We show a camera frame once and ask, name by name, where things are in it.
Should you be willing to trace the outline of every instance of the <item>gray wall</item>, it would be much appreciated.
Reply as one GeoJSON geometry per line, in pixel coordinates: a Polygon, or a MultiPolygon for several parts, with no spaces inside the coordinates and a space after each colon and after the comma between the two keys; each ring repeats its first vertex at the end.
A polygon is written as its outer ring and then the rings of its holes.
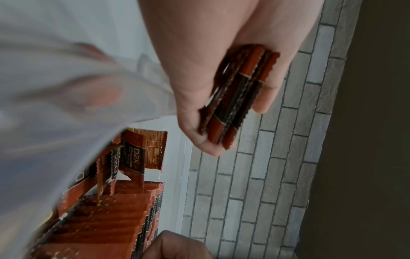
{"type": "Polygon", "coordinates": [[[296,254],[410,258],[410,1],[363,0],[296,254]]]}

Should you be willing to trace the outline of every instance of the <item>dark wall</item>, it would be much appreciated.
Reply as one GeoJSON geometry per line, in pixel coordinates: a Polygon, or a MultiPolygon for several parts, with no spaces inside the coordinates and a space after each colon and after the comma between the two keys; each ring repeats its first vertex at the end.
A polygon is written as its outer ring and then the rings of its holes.
{"type": "Polygon", "coordinates": [[[296,254],[410,258],[409,0],[363,0],[296,254]]]}

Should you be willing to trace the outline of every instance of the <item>gray brick wall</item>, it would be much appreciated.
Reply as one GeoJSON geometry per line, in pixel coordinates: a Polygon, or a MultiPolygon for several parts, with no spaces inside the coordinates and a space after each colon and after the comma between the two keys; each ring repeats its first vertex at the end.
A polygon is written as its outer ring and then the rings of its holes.
{"type": "Polygon", "coordinates": [[[326,0],[269,110],[251,111],[237,150],[194,148],[182,234],[215,258],[297,258],[293,250],[361,0],[326,0]]]}

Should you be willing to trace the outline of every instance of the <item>hand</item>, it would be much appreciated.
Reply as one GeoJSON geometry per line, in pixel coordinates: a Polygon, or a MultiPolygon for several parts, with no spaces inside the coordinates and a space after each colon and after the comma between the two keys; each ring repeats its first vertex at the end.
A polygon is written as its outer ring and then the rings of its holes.
{"type": "Polygon", "coordinates": [[[182,235],[163,231],[141,259],[212,259],[205,244],[182,235]]]}
{"type": "Polygon", "coordinates": [[[225,54],[262,44],[281,57],[253,105],[268,110],[323,0],[139,0],[159,60],[174,90],[178,122],[199,149],[219,156],[223,148],[197,133],[225,54]]]}

